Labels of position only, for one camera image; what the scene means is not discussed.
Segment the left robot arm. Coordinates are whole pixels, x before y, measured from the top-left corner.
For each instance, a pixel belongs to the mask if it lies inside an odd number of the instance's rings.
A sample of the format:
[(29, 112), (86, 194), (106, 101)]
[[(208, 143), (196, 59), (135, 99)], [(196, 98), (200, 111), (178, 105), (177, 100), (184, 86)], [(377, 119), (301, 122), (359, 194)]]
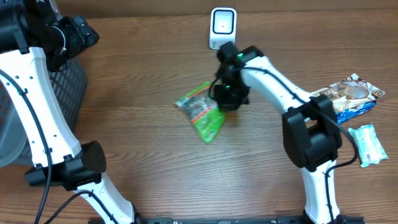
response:
[(104, 223), (139, 223), (134, 205), (114, 186), (98, 141), (80, 143), (62, 113), (50, 73), (99, 41), (81, 17), (60, 16), (50, 1), (1, 2), (1, 82), (29, 140), (31, 186), (62, 186), (83, 197)]

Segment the teal white snack packet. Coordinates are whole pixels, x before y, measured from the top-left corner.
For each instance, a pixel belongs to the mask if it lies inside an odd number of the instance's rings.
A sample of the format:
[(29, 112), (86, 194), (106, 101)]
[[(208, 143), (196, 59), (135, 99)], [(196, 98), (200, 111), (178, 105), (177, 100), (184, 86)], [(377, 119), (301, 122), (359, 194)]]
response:
[(374, 125), (363, 125), (358, 129), (348, 128), (353, 137), (361, 159), (361, 167), (365, 168), (371, 164), (379, 164), (384, 159), (389, 159), (382, 144), (377, 138)]

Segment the beige brown snack pouch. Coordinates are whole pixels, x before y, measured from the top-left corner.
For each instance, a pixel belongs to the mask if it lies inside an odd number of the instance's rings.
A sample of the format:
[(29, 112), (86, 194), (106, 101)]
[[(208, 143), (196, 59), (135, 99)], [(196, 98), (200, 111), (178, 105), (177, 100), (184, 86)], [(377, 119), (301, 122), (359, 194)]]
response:
[(313, 96), (327, 96), (332, 101), (333, 109), (337, 113), (356, 109), (365, 103), (376, 101), (384, 94), (383, 90), (360, 78), (355, 73), (344, 80), (312, 92)]

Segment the blue snack bar wrapper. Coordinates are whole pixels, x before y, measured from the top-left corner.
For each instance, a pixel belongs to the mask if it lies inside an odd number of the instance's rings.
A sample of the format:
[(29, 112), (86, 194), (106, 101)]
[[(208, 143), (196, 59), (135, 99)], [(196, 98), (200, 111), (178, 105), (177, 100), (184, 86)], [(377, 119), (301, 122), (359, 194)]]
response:
[(353, 119), (367, 111), (369, 111), (371, 108), (373, 108), (374, 106), (376, 106), (377, 102), (376, 101), (370, 101), (370, 102), (366, 102), (362, 105), (359, 106), (355, 106), (354, 108), (349, 108), (346, 109), (342, 112), (336, 112), (336, 122), (338, 124), (343, 124), (345, 122), (347, 122), (350, 119)]

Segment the green red snack bag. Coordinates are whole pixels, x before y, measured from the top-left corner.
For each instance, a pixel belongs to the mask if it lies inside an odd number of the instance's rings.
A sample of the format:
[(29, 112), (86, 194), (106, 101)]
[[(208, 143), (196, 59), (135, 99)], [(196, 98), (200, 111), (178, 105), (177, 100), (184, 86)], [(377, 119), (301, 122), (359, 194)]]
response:
[(210, 86), (210, 82), (205, 82), (174, 103), (187, 115), (190, 124), (206, 144), (214, 140), (225, 120), (225, 113), (208, 96)]

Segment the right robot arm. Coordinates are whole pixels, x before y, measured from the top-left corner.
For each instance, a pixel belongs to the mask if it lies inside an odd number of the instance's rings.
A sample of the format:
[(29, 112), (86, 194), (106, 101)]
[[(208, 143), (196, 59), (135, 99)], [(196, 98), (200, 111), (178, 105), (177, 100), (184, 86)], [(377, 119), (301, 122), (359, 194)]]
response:
[(284, 149), (302, 172), (305, 221), (335, 223), (340, 211), (331, 168), (342, 140), (331, 100), (301, 89), (255, 46), (238, 50), (227, 42), (216, 56), (220, 67), (209, 96), (221, 111), (234, 111), (248, 104), (255, 90), (281, 114)]

